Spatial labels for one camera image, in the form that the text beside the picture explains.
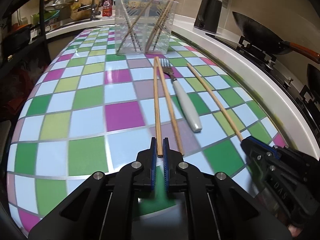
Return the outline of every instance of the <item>metal screw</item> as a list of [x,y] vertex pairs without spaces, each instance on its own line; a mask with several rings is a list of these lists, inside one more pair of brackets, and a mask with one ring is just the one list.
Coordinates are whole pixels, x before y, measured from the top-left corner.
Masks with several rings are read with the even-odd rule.
[[180,167],[180,168],[182,168],[182,169],[186,169],[186,168],[188,168],[188,163],[185,163],[185,162],[181,162],[181,163],[179,163],[178,164],[178,166]]
[[217,178],[220,179],[220,180],[224,180],[224,179],[227,178],[227,175],[226,175],[225,173],[223,173],[223,172],[218,172],[218,173],[216,174],[216,176],[217,176]]
[[101,171],[98,171],[93,175],[94,179],[102,179],[102,177],[103,177],[103,173]]
[[135,169],[140,168],[141,165],[142,165],[141,162],[133,162],[133,163],[131,163],[131,167],[135,168]]

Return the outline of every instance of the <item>table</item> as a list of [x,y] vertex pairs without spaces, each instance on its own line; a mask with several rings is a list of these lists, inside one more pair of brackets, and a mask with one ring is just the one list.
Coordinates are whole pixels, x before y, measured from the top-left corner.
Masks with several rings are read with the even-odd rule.
[[[12,138],[7,167],[10,212],[27,234],[39,220],[95,171],[113,173],[150,147],[155,136],[154,55],[117,56],[114,26],[84,30],[52,61],[26,101]],[[224,171],[255,196],[240,142],[209,93],[186,67],[191,63],[241,131],[284,146],[265,111],[221,67],[171,36],[166,55],[200,115],[203,129],[189,128],[169,77],[166,79],[185,152],[202,172]],[[177,150],[158,81],[162,136]],[[168,198],[162,159],[152,198],[139,200],[145,223],[178,221],[180,199]]]

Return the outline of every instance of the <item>fork handle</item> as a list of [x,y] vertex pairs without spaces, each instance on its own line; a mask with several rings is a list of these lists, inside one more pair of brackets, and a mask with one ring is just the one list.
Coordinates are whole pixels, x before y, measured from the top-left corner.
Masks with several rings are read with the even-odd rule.
[[181,86],[178,80],[173,81],[172,85],[177,94],[180,106],[189,123],[190,128],[193,132],[200,132],[202,129],[202,125],[197,110],[194,104],[192,103],[190,97],[184,91],[183,87]]

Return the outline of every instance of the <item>pan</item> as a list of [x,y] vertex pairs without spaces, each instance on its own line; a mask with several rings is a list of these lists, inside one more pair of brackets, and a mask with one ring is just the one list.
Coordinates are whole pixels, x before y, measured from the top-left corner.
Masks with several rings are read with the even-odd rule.
[[273,31],[241,13],[232,12],[232,14],[244,37],[264,52],[283,55],[293,50],[320,64],[320,55],[317,52],[293,42],[283,41]]

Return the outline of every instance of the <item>dish soap bottle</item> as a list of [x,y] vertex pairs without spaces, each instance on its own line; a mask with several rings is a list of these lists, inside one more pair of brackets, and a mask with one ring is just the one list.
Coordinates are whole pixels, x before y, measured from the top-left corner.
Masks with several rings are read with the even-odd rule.
[[112,3],[111,0],[104,0],[103,2],[103,9],[102,9],[102,16],[112,16]]

